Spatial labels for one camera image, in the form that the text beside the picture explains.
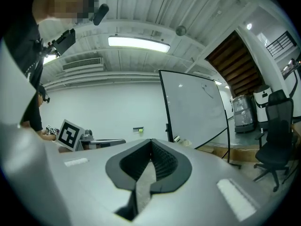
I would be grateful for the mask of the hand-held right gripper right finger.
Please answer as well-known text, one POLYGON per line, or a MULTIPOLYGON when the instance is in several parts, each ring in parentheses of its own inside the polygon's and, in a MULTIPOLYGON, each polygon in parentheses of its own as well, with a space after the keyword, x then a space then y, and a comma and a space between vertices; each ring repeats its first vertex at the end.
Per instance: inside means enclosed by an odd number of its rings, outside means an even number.
POLYGON ((155 194, 133 220, 135 226, 261 226, 280 204, 223 159, 162 141, 185 155, 190 178, 175 192, 155 194))

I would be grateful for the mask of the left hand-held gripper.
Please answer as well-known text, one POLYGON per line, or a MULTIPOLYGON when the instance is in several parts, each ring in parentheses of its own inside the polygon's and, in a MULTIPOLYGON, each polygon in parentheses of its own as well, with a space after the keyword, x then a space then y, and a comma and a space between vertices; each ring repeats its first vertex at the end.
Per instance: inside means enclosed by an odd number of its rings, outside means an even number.
POLYGON ((56 141, 68 150, 83 151, 125 144, 124 139, 94 139, 92 130, 64 120, 56 141))

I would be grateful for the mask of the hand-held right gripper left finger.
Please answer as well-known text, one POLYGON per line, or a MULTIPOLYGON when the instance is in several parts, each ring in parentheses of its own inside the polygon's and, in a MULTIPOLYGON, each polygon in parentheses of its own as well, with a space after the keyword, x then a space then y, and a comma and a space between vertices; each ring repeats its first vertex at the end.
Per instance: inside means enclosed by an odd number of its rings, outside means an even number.
POLYGON ((46 224, 51 226, 150 226, 152 213, 138 213, 135 181, 119 166, 117 156, 132 153, 150 140, 103 149, 59 153, 45 146, 58 201, 47 203, 46 224))

